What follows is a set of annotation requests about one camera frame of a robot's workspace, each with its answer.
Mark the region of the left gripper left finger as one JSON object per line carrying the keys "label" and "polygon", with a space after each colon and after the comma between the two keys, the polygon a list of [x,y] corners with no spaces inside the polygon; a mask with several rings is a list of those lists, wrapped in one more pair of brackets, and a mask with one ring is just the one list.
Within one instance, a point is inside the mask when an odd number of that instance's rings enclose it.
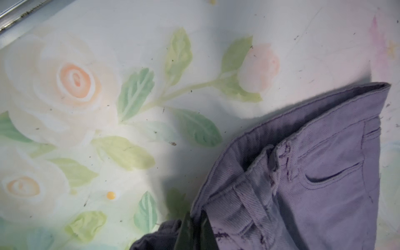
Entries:
{"label": "left gripper left finger", "polygon": [[195,246],[194,240],[195,226],[190,213],[187,213],[181,223],[174,250],[193,250]]}

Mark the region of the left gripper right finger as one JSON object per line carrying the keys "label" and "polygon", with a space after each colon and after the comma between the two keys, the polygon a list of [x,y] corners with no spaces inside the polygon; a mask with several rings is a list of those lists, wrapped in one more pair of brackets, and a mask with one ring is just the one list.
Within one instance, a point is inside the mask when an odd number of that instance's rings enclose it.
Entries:
{"label": "left gripper right finger", "polygon": [[199,247],[200,250],[219,250],[206,211],[201,212]]}

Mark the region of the purple trousers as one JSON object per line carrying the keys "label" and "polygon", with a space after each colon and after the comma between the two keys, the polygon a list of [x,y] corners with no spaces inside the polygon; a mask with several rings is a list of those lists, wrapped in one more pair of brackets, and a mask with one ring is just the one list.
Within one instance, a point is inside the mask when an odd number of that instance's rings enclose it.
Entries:
{"label": "purple trousers", "polygon": [[[206,211],[219,250],[372,250],[379,205],[380,113],[390,84],[350,85],[235,138],[192,205],[194,250]],[[183,219],[133,250],[173,250]]]}

